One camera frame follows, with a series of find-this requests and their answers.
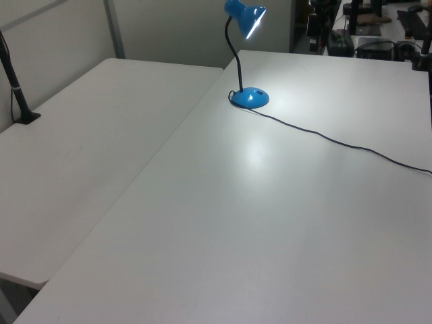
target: black machine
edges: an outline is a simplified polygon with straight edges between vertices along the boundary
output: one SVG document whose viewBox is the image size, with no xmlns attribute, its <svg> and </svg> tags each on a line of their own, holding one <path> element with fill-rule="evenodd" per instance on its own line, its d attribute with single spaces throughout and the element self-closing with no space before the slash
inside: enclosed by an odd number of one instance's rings
<svg viewBox="0 0 432 324">
<path fill-rule="evenodd" d="M 357 58 L 392 61 L 394 59 L 393 45 L 386 38 L 360 37 L 358 39 Z"/>
<path fill-rule="evenodd" d="M 379 18 L 382 17 L 383 1 L 385 0 L 371 0 L 370 5 L 363 5 L 363 0 L 352 0 L 351 4 L 344 5 L 343 13 L 350 16 L 350 23 L 348 25 L 349 34 L 342 33 L 344 35 L 343 46 L 351 43 L 349 39 L 350 35 L 381 35 L 379 26 L 362 26 L 358 28 L 357 18 L 359 14 L 375 14 Z M 306 33 L 310 38 L 310 51 L 316 51 L 320 45 L 327 45 L 327 48 L 333 48 L 335 45 L 338 45 L 334 42 L 335 39 L 332 37 L 331 28 L 334 24 L 334 15 L 338 12 L 340 3 L 340 0 L 337 3 L 334 0 L 311 1 L 310 4 L 315 8 L 315 13 L 309 15 Z M 338 53 L 343 53 L 342 56 L 347 56 L 351 52 L 351 48 L 335 50 Z"/>
<path fill-rule="evenodd" d="M 354 43 L 347 30 L 332 30 L 327 41 L 329 56 L 351 57 L 354 54 Z"/>
<path fill-rule="evenodd" d="M 398 19 L 405 29 L 407 36 L 414 39 L 424 40 L 426 36 L 426 26 L 415 11 L 398 10 Z"/>
</svg>

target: white desk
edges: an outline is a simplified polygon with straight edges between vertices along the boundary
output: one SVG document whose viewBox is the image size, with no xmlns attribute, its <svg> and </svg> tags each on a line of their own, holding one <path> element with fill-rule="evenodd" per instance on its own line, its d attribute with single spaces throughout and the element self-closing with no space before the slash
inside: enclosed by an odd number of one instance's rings
<svg viewBox="0 0 432 324">
<path fill-rule="evenodd" d="M 263 113 L 432 168 L 426 73 L 240 59 Z M 432 177 L 237 110 L 236 76 L 232 62 L 16 324 L 430 324 Z"/>
<path fill-rule="evenodd" d="M 343 15 L 342 13 L 342 7 L 345 3 L 351 3 L 351 0 L 342 0 L 342 3 L 340 5 L 339 11 L 337 12 L 337 16 L 336 16 L 336 23 L 333 26 L 334 30 L 337 29 L 344 29 L 345 26 L 345 15 Z M 402 41 L 409 41 L 409 42 L 414 42 L 416 44 L 418 44 L 419 46 L 423 45 L 423 41 L 422 40 L 415 40 L 415 39 L 405 39 L 405 30 L 402 27 L 402 24 L 400 23 L 400 21 L 398 20 L 398 10 L 404 10 L 406 11 L 410 6 L 414 5 L 414 4 L 419 4 L 419 2 L 416 3 L 410 3 L 410 2 L 405 2 L 405 3 L 389 3 L 388 5 L 384 5 L 383 6 L 383 16 L 388 16 L 391 18 L 391 22 L 390 23 L 386 23 L 386 24 L 381 24 L 380 25 L 380 30 L 381 30 L 381 36 L 351 36 L 352 37 L 352 42 L 354 43 L 354 48 L 357 48 L 358 46 L 358 39 L 360 37 L 369 37 L 369 38 L 388 38 L 391 41 L 396 42 L 402 42 Z M 425 25 L 427 26 L 428 24 L 428 19 L 429 16 L 427 14 L 427 11 L 423 10 L 421 12 L 418 12 L 419 17 L 422 19 L 422 21 L 425 23 Z M 348 24 L 349 24 L 349 20 L 346 21 L 346 29 L 348 29 Z"/>
<path fill-rule="evenodd" d="M 108 59 L 0 134 L 0 277 L 41 288 L 220 74 Z"/>
</svg>

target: desk lamp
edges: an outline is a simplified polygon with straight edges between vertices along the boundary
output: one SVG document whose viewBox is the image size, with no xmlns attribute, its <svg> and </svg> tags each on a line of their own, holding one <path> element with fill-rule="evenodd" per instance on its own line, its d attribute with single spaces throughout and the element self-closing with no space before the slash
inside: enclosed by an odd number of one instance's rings
<svg viewBox="0 0 432 324">
<path fill-rule="evenodd" d="M 254 109 L 265 106 L 270 100 L 266 92 L 258 88 L 243 88 L 242 66 L 240 65 L 240 59 L 238 58 L 236 50 L 233 48 L 230 38 L 228 37 L 228 26 L 232 18 L 234 18 L 238 21 L 240 32 L 243 37 L 249 39 L 267 10 L 259 6 L 248 7 L 239 0 L 227 0 L 225 3 L 225 11 L 229 14 L 227 24 L 225 25 L 225 38 L 237 61 L 238 82 L 240 85 L 239 91 L 234 92 L 230 101 L 233 105 L 241 108 Z"/>
</svg>

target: floor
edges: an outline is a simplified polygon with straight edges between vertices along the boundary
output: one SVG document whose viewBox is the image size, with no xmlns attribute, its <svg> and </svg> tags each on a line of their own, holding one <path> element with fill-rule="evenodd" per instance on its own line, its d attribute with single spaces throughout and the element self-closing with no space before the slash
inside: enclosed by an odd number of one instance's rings
<svg viewBox="0 0 432 324">
<path fill-rule="evenodd" d="M 12 324 L 36 296 L 37 290 L 0 279 L 0 324 Z"/>
</svg>

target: wall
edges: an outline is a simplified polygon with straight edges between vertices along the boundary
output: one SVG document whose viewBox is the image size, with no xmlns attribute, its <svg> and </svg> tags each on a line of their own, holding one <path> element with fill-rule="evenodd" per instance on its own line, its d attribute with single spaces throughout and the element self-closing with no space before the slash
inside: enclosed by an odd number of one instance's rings
<svg viewBox="0 0 432 324">
<path fill-rule="evenodd" d="M 31 110 L 102 60 L 115 57 L 102 0 L 68 0 L 3 35 Z M 14 106 L 17 118 L 16 101 Z M 10 86 L 2 67 L 0 132 L 10 125 Z"/>
<path fill-rule="evenodd" d="M 233 59 L 225 41 L 225 0 L 112 0 L 128 59 L 225 68 Z M 292 0 L 243 0 L 267 13 L 250 40 L 237 22 L 229 35 L 236 50 L 288 52 L 294 19 Z"/>
</svg>

